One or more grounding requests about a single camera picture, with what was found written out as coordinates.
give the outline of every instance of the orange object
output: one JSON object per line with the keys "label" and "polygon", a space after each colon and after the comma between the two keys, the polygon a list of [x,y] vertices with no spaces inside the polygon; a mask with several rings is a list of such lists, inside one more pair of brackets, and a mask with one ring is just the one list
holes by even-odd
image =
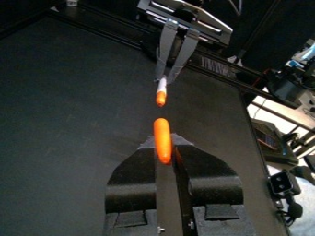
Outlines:
{"label": "orange object", "polygon": [[163,91],[159,91],[156,94],[156,104],[159,107],[165,105],[165,93]]}
{"label": "orange object", "polygon": [[159,118],[153,122],[153,139],[159,160],[164,165],[171,164],[172,141],[168,121]]}
{"label": "orange object", "polygon": [[160,79],[159,88],[156,92],[156,104],[159,107],[165,105],[165,76]]}

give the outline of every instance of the wire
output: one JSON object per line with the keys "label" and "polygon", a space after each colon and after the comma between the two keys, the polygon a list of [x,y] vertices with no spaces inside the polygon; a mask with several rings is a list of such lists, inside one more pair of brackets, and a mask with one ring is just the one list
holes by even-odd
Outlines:
{"label": "wire", "polygon": [[239,9],[236,8],[233,2],[231,0],[228,0],[228,1],[231,3],[232,9],[233,9],[236,15],[240,16],[242,15],[242,11],[243,11],[243,0],[239,0]]}
{"label": "wire", "polygon": [[264,99],[263,103],[260,104],[260,106],[259,106],[259,108],[258,108],[258,110],[256,110],[256,112],[255,112],[255,114],[254,114],[252,119],[256,118],[256,114],[258,114],[258,112],[260,111],[260,108],[263,107],[263,104],[264,104],[266,101],[267,101],[267,99]]}
{"label": "wire", "polygon": [[315,87],[310,87],[310,86],[304,85],[304,83],[303,83],[303,78],[298,78],[298,83],[299,83],[299,85],[300,85],[304,89],[308,89],[308,90],[314,90],[314,89],[315,89]]}
{"label": "wire", "polygon": [[295,221],[295,218],[290,218],[290,219],[286,221],[288,227],[292,225],[294,221]]}

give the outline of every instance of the screw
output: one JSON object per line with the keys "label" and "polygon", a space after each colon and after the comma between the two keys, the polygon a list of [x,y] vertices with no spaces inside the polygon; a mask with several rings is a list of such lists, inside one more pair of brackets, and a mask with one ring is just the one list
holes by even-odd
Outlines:
{"label": "screw", "polygon": [[159,226],[157,227],[157,233],[161,234],[163,232],[165,232],[165,229]]}
{"label": "screw", "polygon": [[195,223],[192,220],[189,221],[188,226],[189,226],[191,230],[195,228]]}

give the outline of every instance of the black platform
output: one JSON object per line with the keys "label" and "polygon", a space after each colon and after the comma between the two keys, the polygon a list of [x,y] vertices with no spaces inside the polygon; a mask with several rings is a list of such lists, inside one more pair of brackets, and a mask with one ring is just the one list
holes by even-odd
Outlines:
{"label": "black platform", "polygon": [[109,175],[160,116],[236,171],[259,235],[287,235],[236,88],[184,69],[159,109],[147,56],[51,18],[0,54],[1,235],[101,235]]}

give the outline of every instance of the small orange piece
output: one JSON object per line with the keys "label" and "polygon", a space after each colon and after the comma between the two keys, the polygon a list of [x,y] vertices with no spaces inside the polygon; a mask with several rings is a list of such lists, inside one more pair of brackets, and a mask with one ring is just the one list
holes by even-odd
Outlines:
{"label": "small orange piece", "polygon": [[164,165],[171,164],[172,141],[168,121],[159,118],[153,122],[153,139],[159,160]]}
{"label": "small orange piece", "polygon": [[163,91],[159,91],[156,94],[156,104],[159,107],[165,105],[165,93]]}

